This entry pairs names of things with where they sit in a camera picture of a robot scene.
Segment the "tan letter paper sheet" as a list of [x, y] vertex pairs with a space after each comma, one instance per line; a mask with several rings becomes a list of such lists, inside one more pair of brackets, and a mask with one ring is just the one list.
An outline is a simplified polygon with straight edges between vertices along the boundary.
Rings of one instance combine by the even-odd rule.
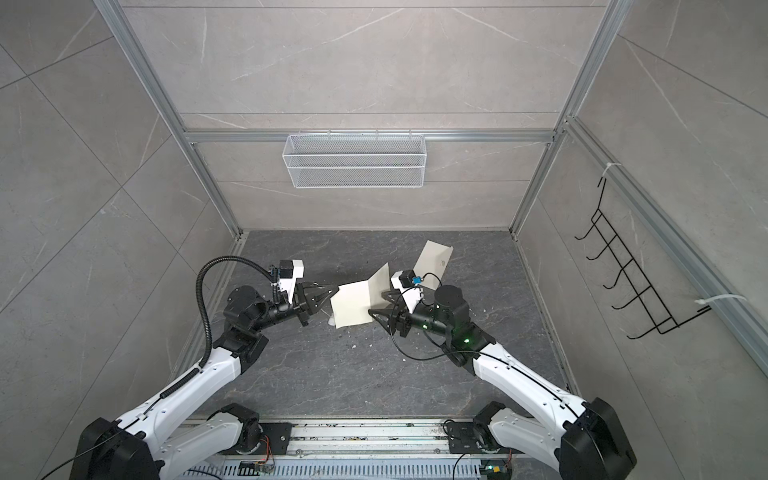
[[371, 323], [369, 309], [382, 309], [388, 305], [383, 294], [389, 292], [390, 269], [384, 264], [369, 279], [341, 285], [331, 297], [334, 326], [341, 329]]

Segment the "cream paper envelope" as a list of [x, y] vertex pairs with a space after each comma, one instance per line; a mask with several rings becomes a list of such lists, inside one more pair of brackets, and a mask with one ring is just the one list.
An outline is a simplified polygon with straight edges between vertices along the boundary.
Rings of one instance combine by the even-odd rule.
[[436, 290], [447, 268], [454, 248], [428, 240], [413, 268], [425, 288]]

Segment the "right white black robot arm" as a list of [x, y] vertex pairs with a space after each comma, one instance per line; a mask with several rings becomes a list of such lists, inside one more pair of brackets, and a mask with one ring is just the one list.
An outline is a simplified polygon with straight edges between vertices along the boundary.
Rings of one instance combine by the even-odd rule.
[[522, 407], [526, 417], [499, 403], [475, 418], [478, 441], [495, 450], [522, 452], [563, 479], [626, 479], [637, 457], [621, 421], [606, 401], [586, 401], [519, 362], [471, 320], [460, 288], [443, 285], [430, 304], [408, 307], [404, 294], [384, 294], [387, 307], [369, 316], [390, 336], [413, 329], [440, 335], [442, 356], [493, 385]]

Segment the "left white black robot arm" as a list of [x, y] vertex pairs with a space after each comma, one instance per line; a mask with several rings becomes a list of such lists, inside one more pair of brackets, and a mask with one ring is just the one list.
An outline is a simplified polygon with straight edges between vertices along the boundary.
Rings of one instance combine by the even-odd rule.
[[264, 330], [292, 318], [306, 324], [338, 289], [298, 283], [291, 295], [268, 301], [251, 286], [230, 292], [225, 330], [200, 366], [114, 421], [99, 418], [81, 434], [73, 479], [174, 479], [219, 452], [250, 454], [266, 439], [256, 412], [231, 403], [201, 425], [177, 428], [217, 391], [249, 369], [264, 351]]

